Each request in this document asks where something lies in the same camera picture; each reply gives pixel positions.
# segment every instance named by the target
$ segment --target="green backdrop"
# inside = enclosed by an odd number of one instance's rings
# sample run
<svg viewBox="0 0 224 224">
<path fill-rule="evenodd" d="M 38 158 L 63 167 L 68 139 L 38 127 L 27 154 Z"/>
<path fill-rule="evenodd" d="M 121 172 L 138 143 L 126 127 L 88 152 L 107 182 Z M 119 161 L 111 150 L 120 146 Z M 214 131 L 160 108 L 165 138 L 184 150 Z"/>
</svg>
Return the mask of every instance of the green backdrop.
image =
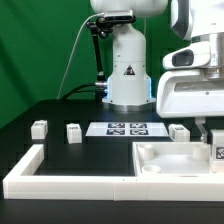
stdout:
<svg viewBox="0 0 224 224">
<path fill-rule="evenodd" d="M 186 46 L 165 13 L 147 19 L 147 73 L 153 95 L 165 72 L 162 58 Z M 89 0 L 0 0 L 0 128 L 38 101 L 55 99 L 78 30 L 94 14 Z M 143 32 L 144 20 L 134 26 Z M 112 71 L 112 40 L 100 40 L 105 74 Z M 84 29 L 62 95 L 96 79 L 92 39 Z M 93 98 L 91 94 L 76 97 Z"/>
</svg>

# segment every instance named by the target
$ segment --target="white robot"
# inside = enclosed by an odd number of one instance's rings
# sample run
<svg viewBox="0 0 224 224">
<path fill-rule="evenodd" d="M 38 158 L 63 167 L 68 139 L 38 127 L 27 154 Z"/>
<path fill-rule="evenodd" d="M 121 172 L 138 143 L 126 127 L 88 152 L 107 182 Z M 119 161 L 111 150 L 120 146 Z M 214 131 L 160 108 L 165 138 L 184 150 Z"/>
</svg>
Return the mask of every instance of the white robot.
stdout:
<svg viewBox="0 0 224 224">
<path fill-rule="evenodd" d="M 224 0 L 172 0 L 171 28 L 191 45 L 164 58 L 170 71 L 159 81 L 157 113 L 195 117 L 202 141 L 212 146 L 212 170 L 224 172 L 224 130 L 207 138 L 203 127 L 206 117 L 224 116 Z"/>
<path fill-rule="evenodd" d="M 161 14 L 168 0 L 91 0 L 101 20 L 152 17 Z M 146 40 L 129 24 L 113 28 L 113 73 L 107 80 L 105 105 L 119 111 L 140 111 L 155 99 L 151 96 L 151 81 L 146 74 Z"/>
</svg>

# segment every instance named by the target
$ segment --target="black tabletop surface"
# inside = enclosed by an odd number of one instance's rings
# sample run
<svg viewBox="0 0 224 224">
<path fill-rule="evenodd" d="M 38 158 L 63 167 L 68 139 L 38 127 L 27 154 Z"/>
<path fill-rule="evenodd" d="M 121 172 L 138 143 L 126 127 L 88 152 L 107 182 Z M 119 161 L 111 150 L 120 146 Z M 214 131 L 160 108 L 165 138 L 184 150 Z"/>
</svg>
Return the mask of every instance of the black tabletop surface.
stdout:
<svg viewBox="0 0 224 224">
<path fill-rule="evenodd" d="M 0 223 L 223 223 L 223 202 L 4 200 L 2 180 L 35 143 L 45 145 L 45 160 L 35 175 L 134 176 L 133 141 L 168 137 L 86 137 L 91 122 L 183 124 L 199 141 L 194 120 L 161 119 L 154 106 L 143 112 L 105 110 L 91 100 L 41 101 L 0 130 Z M 36 120 L 48 121 L 45 140 L 32 140 Z M 68 144 L 66 124 L 78 123 L 82 143 Z M 223 118 L 206 127 L 224 128 Z"/>
</svg>

